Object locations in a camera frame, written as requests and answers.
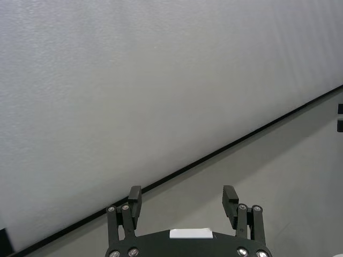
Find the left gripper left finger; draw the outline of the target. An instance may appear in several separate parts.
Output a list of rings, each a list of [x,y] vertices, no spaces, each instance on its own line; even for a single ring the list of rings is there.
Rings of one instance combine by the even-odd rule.
[[[129,239],[135,237],[135,229],[142,206],[142,191],[141,186],[132,186],[128,200],[126,203],[116,207],[107,207],[107,223],[108,223],[108,245],[114,246],[120,242],[118,227],[124,229],[124,238]]]

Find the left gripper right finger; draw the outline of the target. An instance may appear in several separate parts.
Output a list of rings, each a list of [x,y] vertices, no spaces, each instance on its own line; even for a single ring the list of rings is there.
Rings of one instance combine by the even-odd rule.
[[[235,230],[235,236],[247,239],[248,229],[250,229],[250,240],[266,245],[263,208],[261,206],[248,207],[246,204],[240,203],[238,195],[231,185],[223,187],[222,205],[232,228]]]

